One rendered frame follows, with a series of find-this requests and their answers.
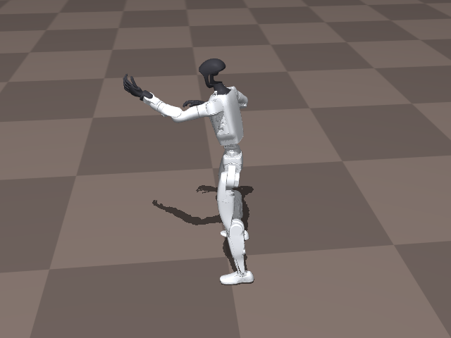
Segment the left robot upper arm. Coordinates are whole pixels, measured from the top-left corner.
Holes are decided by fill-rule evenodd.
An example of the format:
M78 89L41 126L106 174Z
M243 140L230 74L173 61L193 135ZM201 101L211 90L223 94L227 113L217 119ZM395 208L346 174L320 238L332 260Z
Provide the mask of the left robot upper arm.
M182 110L181 110L182 111ZM188 120L194 120L197 118L211 117L218 115L223 111L223 105L221 101L207 101L201 105L188 108L186 111L182 111L181 115L177 118L171 117L175 123L181 123Z

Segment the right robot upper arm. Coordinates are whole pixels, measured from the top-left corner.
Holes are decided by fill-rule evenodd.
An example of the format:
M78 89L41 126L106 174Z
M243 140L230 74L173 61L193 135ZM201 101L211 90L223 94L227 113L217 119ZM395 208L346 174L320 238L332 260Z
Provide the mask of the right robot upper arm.
M238 103L239 103L239 107L240 108L246 108L247 104L248 104L248 98L246 96L244 96L241 92L236 90L236 88L234 86L230 87L230 88L232 88L235 91L235 93L237 94L237 100L238 100Z

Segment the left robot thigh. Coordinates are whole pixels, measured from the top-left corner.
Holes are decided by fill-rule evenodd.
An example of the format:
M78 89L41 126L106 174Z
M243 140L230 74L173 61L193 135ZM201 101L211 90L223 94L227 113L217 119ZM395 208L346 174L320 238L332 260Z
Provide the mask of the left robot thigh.
M228 173L228 174L227 174ZM229 165L228 170L221 173L218 181L217 204L218 211L224 227L229 233L232 224L238 223L245 230L244 223L233 218L235 210L235 191L232 189L239 186L240 173L235 165ZM230 234L230 233L229 233Z

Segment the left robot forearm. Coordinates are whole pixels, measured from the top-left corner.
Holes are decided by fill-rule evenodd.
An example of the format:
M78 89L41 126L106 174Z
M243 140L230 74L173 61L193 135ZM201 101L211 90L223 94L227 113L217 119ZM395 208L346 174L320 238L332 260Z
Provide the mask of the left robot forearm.
M148 99L147 97L144 96L143 102L145 104L149 105L155 111L158 111L159 113L161 113L161 115L163 117L170 116L170 117L177 118L182 113L180 108L175 107L175 106L171 106L169 104L165 104L163 101L161 101L160 99L156 98L154 95L153 95L152 99Z

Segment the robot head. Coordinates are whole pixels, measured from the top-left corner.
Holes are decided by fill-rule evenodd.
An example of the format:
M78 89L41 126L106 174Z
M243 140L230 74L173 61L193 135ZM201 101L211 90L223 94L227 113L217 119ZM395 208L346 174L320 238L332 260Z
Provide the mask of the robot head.
M211 58L199 67L199 72L204 76L205 83L208 88L214 88L214 91L217 91L217 95L226 95L228 94L231 89L228 89L223 85L222 82L214 81L214 76L218 74L218 72L224 70L226 68L225 63L217 58ZM210 75L210 83L208 76ZM215 94L214 94L215 95Z

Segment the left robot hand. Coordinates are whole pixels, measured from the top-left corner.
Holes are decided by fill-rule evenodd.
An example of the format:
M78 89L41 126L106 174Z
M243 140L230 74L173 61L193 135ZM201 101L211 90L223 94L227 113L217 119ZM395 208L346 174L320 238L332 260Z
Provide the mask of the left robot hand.
M132 83L127 79L128 74L123 78L123 86L124 89L131 93L133 96L140 97L140 100L143 101L144 96L148 99L152 99L153 95L149 93L147 90L142 91L135 83L133 76L130 76Z

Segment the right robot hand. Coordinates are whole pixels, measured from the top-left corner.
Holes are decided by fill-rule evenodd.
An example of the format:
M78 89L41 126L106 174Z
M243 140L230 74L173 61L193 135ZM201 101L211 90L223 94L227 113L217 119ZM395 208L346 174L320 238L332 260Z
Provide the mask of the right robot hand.
M185 107L185 106L187 106L188 104L190 104L189 105L189 107L192 107L192 106L198 106L198 105L201 105L201 104L203 104L203 103L205 103L204 101L200 101L200 100L189 100L189 101L186 101L184 104L183 104L183 108Z

